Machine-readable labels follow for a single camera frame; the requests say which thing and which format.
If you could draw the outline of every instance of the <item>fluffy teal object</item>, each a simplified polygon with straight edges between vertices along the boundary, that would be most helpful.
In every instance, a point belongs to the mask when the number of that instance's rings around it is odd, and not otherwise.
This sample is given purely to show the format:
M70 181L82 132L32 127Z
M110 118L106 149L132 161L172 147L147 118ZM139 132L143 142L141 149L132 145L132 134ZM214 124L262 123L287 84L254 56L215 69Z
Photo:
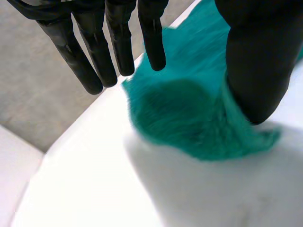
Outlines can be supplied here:
M150 142L199 160L226 160L269 151L277 129L255 131L225 81L229 26L213 0L202 0L177 28L163 31L167 65L151 69L146 54L123 83L134 127Z

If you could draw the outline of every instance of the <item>white wall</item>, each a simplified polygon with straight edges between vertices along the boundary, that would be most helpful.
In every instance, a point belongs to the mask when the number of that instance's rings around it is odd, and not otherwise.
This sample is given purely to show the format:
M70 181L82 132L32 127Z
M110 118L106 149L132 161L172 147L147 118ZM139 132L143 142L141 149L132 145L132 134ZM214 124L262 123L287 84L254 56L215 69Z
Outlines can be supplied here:
M8 227L43 153L0 125L0 227Z

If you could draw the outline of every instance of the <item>gray floor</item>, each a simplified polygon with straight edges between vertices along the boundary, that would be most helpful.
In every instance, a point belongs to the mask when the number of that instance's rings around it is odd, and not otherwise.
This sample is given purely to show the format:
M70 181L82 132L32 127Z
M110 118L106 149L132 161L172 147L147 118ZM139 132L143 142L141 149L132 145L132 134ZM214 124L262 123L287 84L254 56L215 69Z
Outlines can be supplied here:
M171 24L193 1L170 0L163 25ZM137 12L130 29L137 58L143 51ZM86 93L36 22L5 0L0 1L0 31L0 124L45 152L97 97ZM75 33L85 49L77 29Z

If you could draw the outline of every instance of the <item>teal fuzzy fabric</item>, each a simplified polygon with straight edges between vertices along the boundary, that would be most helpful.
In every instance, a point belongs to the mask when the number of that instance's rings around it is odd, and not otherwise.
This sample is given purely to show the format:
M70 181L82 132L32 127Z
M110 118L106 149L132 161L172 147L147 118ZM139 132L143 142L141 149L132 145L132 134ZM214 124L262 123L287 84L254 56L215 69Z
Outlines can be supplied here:
M177 28L163 31L167 66L151 69L146 54L123 83L134 127L150 142L200 160L269 151L279 130L255 131L225 83L229 26L213 0L202 0Z

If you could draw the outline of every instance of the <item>white surface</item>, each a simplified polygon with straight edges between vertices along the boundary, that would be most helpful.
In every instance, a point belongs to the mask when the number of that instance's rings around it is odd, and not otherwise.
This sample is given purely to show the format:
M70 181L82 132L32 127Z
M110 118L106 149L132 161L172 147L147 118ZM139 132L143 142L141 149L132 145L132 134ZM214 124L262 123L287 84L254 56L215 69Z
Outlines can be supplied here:
M0 227L8 227L43 154L0 125Z
M12 226L301 227L303 70L296 73L272 117L287 124L279 146L223 163L143 141L124 91L108 89L50 149Z

